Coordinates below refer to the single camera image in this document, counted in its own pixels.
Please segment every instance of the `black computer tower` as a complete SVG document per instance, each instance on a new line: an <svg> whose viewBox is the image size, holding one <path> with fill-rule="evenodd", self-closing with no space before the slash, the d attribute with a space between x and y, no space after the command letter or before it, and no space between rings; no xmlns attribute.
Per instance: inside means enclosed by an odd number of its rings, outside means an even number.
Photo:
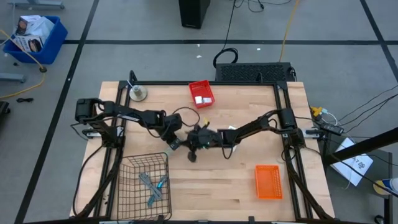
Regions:
<svg viewBox="0 0 398 224"><path fill-rule="evenodd" d="M200 29L210 0L178 0L183 27Z"/></svg>

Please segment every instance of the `wooden table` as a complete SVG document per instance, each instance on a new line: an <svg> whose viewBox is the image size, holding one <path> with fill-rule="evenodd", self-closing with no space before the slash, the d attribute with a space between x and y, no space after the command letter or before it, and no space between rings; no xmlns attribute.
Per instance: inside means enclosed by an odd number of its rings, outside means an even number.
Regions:
<svg viewBox="0 0 398 224"><path fill-rule="evenodd" d="M99 98L114 101L118 82L103 82ZM296 116L310 117L307 96L303 83L288 83L289 96ZM148 97L143 102L131 101L129 105L138 110L166 110L171 114L181 106L194 108L188 86L146 86ZM210 121L211 129L225 129L229 125L240 127L264 113L276 108L271 86L212 86L216 102L199 109L202 120ZM180 112L186 123L194 123L196 115L189 110ZM298 119L300 128L312 127L310 120ZM185 131L176 132L181 139ZM306 140L307 146L318 150L316 140ZM99 146L100 139L88 141L84 160ZM151 137L147 130L133 122L127 122L124 156L163 152L165 142ZM180 147L169 156L170 188L172 201L171 220L247 221L254 216L256 221L293 221L289 181L285 163L280 158L283 150L281 137L272 132L257 133L238 145L230 160L223 158L221 149L197 151L197 162L187 159L188 149ZM331 216L334 216L330 193L320 156L302 149L302 161L309 191ZM76 200L76 209L81 211L98 188L105 150L95 155L86 165ZM280 169L282 200L259 200L254 183L254 167L258 164L274 164ZM305 217L302 194L297 188L302 217ZM117 193L114 198L112 219L117 214ZM104 194L105 204L108 194Z"/></svg>

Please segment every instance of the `yellow cable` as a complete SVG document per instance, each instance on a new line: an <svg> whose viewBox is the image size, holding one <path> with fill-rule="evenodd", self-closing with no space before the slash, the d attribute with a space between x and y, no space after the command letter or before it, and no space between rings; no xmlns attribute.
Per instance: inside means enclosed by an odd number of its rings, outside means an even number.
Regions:
<svg viewBox="0 0 398 224"><path fill-rule="evenodd" d="M41 69L44 69L44 66L43 66L38 60L36 60L36 58L34 58L30 53L26 52L21 46L19 46L7 33L5 33L2 29L0 29L0 32L2 32L9 40L11 40L21 51L23 51L23 52L24 52L25 54L27 54L31 59L33 59L33 60L39 65L39 67L40 67ZM29 88L26 88L25 90L21 90L21 91L18 91L18 92L16 92L16 93L13 93L13 94L10 94L10 95L0 96L0 99L9 98L9 97L12 97L12 96L16 96L16 95L19 95L19 94L24 93L24 92L26 92L26 91L29 91L29 90L31 90L31 89L34 89L34 88L36 88L36 87L39 87L39 86L41 86L41 85L43 84L44 80L45 80L45 73L43 73L42 81L40 81L39 84L36 84L36 85L34 85L34 86L31 86L31 87L29 87Z"/></svg>
<svg viewBox="0 0 398 224"><path fill-rule="evenodd" d="M294 13L296 12L296 8L297 8L297 6L299 4L299 1L300 0L296 0L296 3L294 4L294 7L293 7L293 11L292 11L292 13L290 15L289 21L288 21L287 26L286 26L284 41L282 43L282 50L280 51L280 56L279 56L279 62L282 60L282 57L284 55L286 37L287 37L287 34L289 33L290 24L293 21L293 16L294 16Z"/></svg>

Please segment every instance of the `black metal frame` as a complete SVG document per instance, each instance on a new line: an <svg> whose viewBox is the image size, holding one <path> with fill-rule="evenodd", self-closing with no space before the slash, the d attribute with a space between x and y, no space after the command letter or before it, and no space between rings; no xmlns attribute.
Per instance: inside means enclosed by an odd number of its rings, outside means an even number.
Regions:
<svg viewBox="0 0 398 224"><path fill-rule="evenodd" d="M136 85L188 85L189 83L191 83L190 81L164 81L164 82L159 82L159 81L137 81L137 78L135 77L134 73L130 73L130 82L134 83ZM290 98L289 98L289 92L287 89L287 84L286 82L263 82L263 83L258 83L258 82L210 82L210 85L254 85L254 86L272 86L274 88L274 94L275 94L275 101L276 101L276 105L277 105L277 109L281 109L282 108L282 103L280 101L280 95L279 95L279 90L281 89L283 94L284 94L284 100L285 100L285 107L286 108L291 108L290 105ZM130 90L130 86L127 84L127 81L120 81L119 85L118 85L118 93L116 95L116 103L120 104L121 102L121 96L123 94L124 89L127 89L127 94L126 94L126 99L125 99L125 105L129 105L130 103L130 97L128 94L128 91ZM115 126L117 122L117 118L112 120L111 125ZM122 120L121 126L123 128L126 128L126 120ZM368 139L366 141L369 142L373 142L374 143L374 147L373 149L376 149L377 147L380 147L378 144L380 144L380 140L386 140L389 139L391 142L391 134L395 135L398 132L398 129L395 128L392 130L393 132L390 133L388 132L388 134L386 135L382 135L380 136L376 136L376 140L374 140L374 138ZM283 144L284 145L284 151L285 151L285 158L286 160L291 160L291 156L290 156L290 151L287 148L288 145ZM367 145L366 148L364 148L362 146L362 144L360 145L361 147L357 147L355 150L355 153L358 154L362 154L364 152L367 152L367 148L369 147L369 145ZM103 170L101 173L101 180L100 183L103 183L104 181L104 177L106 177L106 174L108 172L108 167L110 164L110 158L111 158L111 148L107 148L106 150L106 155L104 158L104 165L103 165ZM305 181L305 173L304 173L304 168L303 168L303 164L302 164L302 158L301 158L301 154L300 154L300 150L296 150L296 166L297 166L297 170L298 170L298 175L300 177L300 180L302 181L302 183L304 184L304 186L307 186L307 183ZM351 156L349 154L338 154L336 153L335 156L339 159L344 159L344 157ZM325 162L327 163L330 160L330 156L327 156L325 158ZM90 217L90 218L71 218L68 220L52 220L52 221L45 221L45 222L35 222L35 223L43 223L43 224L52 224L52 223L98 223L99 221L110 221L110 217L111 217L111 212L112 212L112 208L113 208L113 199L114 199L114 192L116 190L116 179L113 179L110 183L110 190L109 190L109 199L108 199L108 203L106 205L106 213L105 216L99 216L100 214L100 210L101 210L101 201L99 201L96 204L95 207L95 212L94 212L94 216ZM289 174L289 187L290 187L290 193L292 195L292 205L293 205L293 210L294 210L294 215L295 215L295 219L296 222L305 222L305 223L352 223L355 224L355 222L342 222L342 221L338 221L338 220L319 220L319 219L314 219L313 218L313 214L312 214L312 209L311 206L309 204L309 202L307 201L306 198L304 198L304 205L305 205L305 213L306 213L306 218L302 218L301 214L300 214L300 205L299 205L299 198L297 197L297 189L296 189L296 184L293 181L292 176ZM164 223L164 224L192 224L195 223L197 221L165 221L165 220L159 220L159 221L139 221L140 223L145 223L145 224L151 224L151 223L156 223L159 224L160 222ZM212 223L212 224L225 224L227 222L214 222L214 221L208 221L207 223ZM233 223L233 224L243 224L243 223L247 223L247 222L228 222L228 223ZM249 217L249 223L250 224L255 224L255 223L271 223L271 222L255 222L254 221L254 217Z"/></svg>

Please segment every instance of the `blue bin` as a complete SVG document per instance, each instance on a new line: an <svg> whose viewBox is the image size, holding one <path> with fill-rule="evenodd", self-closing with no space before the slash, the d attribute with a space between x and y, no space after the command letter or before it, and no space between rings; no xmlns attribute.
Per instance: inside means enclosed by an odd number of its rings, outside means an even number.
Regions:
<svg viewBox="0 0 398 224"><path fill-rule="evenodd" d="M68 31L62 25L61 20L57 16L46 16L51 22L54 23L54 27L50 32L49 37L44 43L44 46L40 52L30 52L30 54L36 58L42 64L52 64L61 49L63 41L67 37ZM3 51L11 54L20 62L24 63L35 63L27 54L19 49L12 41L8 40L5 44Z"/></svg>

